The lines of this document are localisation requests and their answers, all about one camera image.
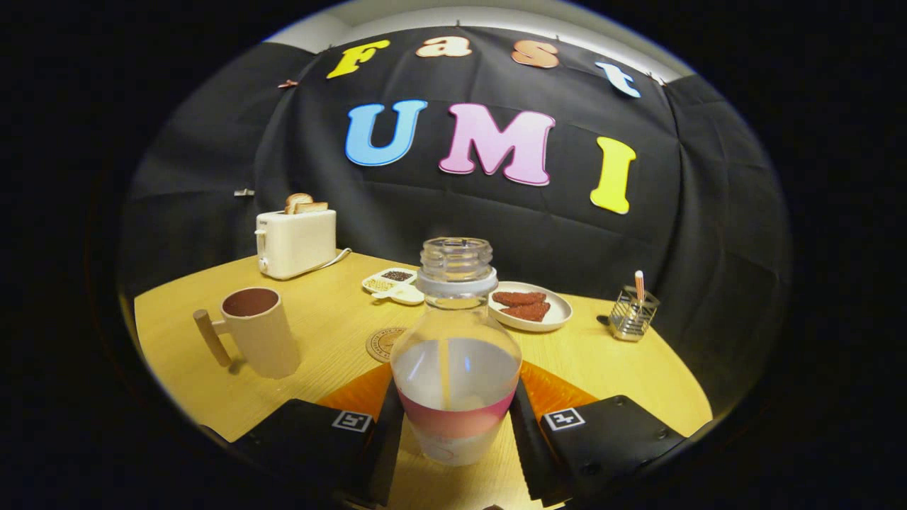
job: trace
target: metal utensil holder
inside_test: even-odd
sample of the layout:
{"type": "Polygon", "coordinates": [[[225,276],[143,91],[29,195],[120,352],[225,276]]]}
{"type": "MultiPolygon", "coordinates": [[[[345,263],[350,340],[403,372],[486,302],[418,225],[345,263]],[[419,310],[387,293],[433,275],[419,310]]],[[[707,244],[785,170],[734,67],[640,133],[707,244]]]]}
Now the metal utensil holder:
{"type": "Polygon", "coordinates": [[[639,302],[636,288],[625,286],[609,316],[609,329],[614,338],[638,342],[655,317],[660,301],[646,291],[645,301],[639,302]]]}

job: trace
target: black curtain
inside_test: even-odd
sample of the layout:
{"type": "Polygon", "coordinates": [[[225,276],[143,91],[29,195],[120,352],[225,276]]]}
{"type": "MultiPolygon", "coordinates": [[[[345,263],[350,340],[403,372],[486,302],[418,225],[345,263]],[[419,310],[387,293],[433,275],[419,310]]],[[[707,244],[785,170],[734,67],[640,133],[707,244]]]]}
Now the black curtain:
{"type": "Polygon", "coordinates": [[[261,44],[204,84],[173,116],[139,169],[124,214],[122,282],[138,293],[255,254],[255,216],[293,192],[337,211],[340,248],[418,264],[424,240],[487,239],[501,280],[615,299],[634,270],[662,301],[653,326],[705,389],[716,415],[761,373],[786,305],[790,240],[771,162],[719,93],[698,76],[667,86],[626,64],[535,34],[433,27],[370,37],[318,55],[261,44]],[[423,58],[423,41],[455,35],[472,54],[423,58]],[[342,53],[387,39],[332,79],[342,53]],[[517,64],[519,40],[552,44],[557,67],[517,64]],[[596,62],[632,77],[639,98],[596,62]],[[286,79],[295,88],[278,89],[286,79]],[[409,151],[366,167],[346,157],[353,108],[379,103],[371,143],[395,133],[394,103],[423,100],[409,151]],[[500,130],[522,111],[555,120],[547,186],[442,172],[455,103],[485,105],[500,130]],[[627,214],[595,206],[599,137],[632,147],[627,214]],[[234,197],[251,189],[253,197],[234,197]]]}

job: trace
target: wooden table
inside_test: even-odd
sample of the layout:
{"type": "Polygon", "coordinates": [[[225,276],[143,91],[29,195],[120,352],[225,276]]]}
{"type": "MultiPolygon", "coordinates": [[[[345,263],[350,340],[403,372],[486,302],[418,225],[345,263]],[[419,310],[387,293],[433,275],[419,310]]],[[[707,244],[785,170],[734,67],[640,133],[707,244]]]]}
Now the wooden table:
{"type": "MultiPolygon", "coordinates": [[[[366,339],[379,329],[408,328],[424,312],[424,305],[375,300],[362,289],[365,277],[394,266],[416,269],[351,253],[333,266],[278,281],[258,272],[253,256],[174,280],[135,300],[142,353],[191,419],[235,441],[287,400],[317,401],[378,365],[366,353],[366,339]],[[224,297],[255,286],[282,296],[301,346],[302,362],[293,376],[259,377],[239,358],[229,336],[222,339],[234,363],[222,368],[195,326],[192,312],[207,309],[212,320],[220,320],[224,297]]],[[[510,329],[524,359],[598,398],[626,395],[684,436],[712,418],[702,388],[654,329],[638,343],[618,341],[595,319],[611,310],[611,301],[561,295],[573,306],[573,318],[563,328],[551,333],[510,329]]],[[[529,498],[510,419],[504,419],[485,458],[463,467],[421,456],[404,422],[390,508],[480,510],[489,505],[542,508],[529,498]]]]}

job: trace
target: toaster lever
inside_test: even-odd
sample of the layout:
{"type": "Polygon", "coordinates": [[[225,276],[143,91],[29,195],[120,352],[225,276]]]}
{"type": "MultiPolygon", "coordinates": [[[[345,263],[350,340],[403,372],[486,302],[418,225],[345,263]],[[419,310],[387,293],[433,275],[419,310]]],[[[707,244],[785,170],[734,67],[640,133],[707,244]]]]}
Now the toaster lever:
{"type": "Polygon", "coordinates": [[[266,230],[255,230],[255,241],[258,244],[258,255],[263,257],[265,254],[265,232],[266,230]]]}

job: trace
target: glass bottle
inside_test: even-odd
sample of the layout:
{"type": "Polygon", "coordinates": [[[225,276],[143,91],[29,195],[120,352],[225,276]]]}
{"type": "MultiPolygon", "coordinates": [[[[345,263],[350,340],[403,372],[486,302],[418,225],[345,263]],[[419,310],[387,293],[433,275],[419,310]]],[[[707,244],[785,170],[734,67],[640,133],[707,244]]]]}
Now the glass bottle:
{"type": "Polygon", "coordinates": [[[427,240],[421,256],[415,285],[425,294],[425,313],[395,342],[391,369],[424,454],[451,466],[473,464],[501,427],[522,353],[488,314],[498,280],[487,240],[427,240]]]}

